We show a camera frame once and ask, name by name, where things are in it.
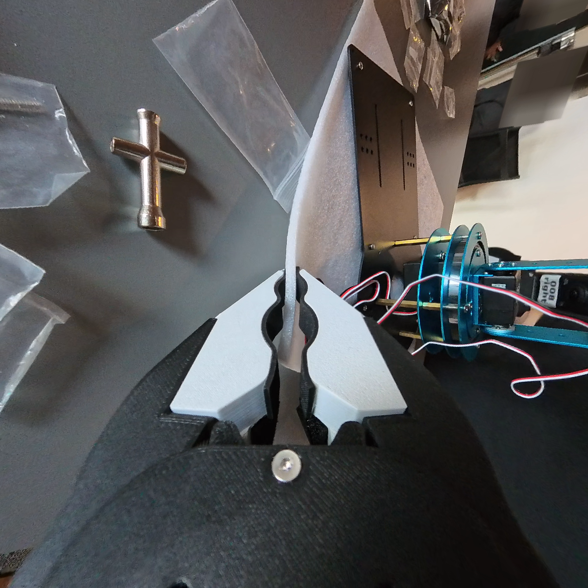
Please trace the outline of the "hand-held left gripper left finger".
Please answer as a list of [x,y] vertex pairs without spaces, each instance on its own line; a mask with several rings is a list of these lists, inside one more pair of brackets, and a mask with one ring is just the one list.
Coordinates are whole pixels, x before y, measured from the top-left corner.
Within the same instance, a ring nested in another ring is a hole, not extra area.
[[245,432],[277,417],[275,339],[283,328],[285,271],[217,315],[171,402],[175,415],[212,417]]

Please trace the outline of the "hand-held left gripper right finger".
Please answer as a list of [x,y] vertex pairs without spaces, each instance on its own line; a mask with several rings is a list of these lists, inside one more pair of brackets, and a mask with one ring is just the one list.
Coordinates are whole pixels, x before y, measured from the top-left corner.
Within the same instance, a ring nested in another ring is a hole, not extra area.
[[307,271],[296,273],[299,409],[305,424],[327,429],[367,417],[401,415],[407,404],[365,317]]

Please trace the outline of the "blue toy robot arm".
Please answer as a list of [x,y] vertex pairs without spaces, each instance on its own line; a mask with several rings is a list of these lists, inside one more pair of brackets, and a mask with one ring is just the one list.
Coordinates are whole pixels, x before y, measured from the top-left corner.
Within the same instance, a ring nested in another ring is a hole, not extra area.
[[587,259],[491,253],[482,224],[367,240],[359,310],[397,337],[474,357],[484,336],[587,349]]

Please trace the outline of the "dark grey desk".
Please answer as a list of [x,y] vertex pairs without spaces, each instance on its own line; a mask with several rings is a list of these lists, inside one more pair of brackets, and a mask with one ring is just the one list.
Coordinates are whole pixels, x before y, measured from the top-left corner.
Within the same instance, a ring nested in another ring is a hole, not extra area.
[[[283,268],[289,215],[153,39],[206,1],[1,1],[1,72],[54,84],[90,173],[1,211],[1,243],[66,311],[1,412],[1,552],[42,540],[123,398],[204,320]],[[143,231],[138,167],[109,150],[161,117],[167,229]]]

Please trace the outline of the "metal cross wrench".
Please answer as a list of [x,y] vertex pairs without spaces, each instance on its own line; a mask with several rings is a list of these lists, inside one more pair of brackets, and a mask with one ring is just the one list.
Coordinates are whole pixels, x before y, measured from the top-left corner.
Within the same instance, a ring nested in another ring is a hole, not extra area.
[[137,110],[139,141],[113,137],[111,153],[139,164],[141,174],[141,206],[138,226],[147,231],[166,229],[162,211],[161,171],[185,174],[187,161],[160,148],[160,116],[145,108]]

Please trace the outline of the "scattered small clear zip bags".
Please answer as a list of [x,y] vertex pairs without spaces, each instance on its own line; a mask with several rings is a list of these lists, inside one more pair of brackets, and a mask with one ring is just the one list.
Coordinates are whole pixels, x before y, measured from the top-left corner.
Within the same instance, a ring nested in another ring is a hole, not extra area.
[[[463,1],[401,1],[400,4],[404,26],[409,31],[403,65],[408,83],[404,87],[416,99],[422,81],[430,89],[435,104],[442,93],[447,115],[453,116],[453,89],[442,85],[444,45],[448,46],[451,58],[460,50]],[[155,38],[154,43],[267,184],[274,199],[290,212],[311,138],[270,72],[234,2],[210,2]],[[350,105],[352,120],[351,96]],[[355,151],[353,120],[351,124]],[[368,286],[360,276],[363,258],[360,210],[359,235],[359,271],[351,285],[337,292],[313,276],[342,300],[359,296],[358,292]],[[296,267],[295,285],[298,271],[307,270]]]

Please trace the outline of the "black metal base plate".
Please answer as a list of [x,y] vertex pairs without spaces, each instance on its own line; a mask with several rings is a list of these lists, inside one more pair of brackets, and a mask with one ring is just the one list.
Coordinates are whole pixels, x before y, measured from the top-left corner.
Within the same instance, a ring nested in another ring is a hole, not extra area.
[[419,227],[415,98],[354,44],[348,47],[350,96],[363,258],[361,278],[393,276],[422,256]]

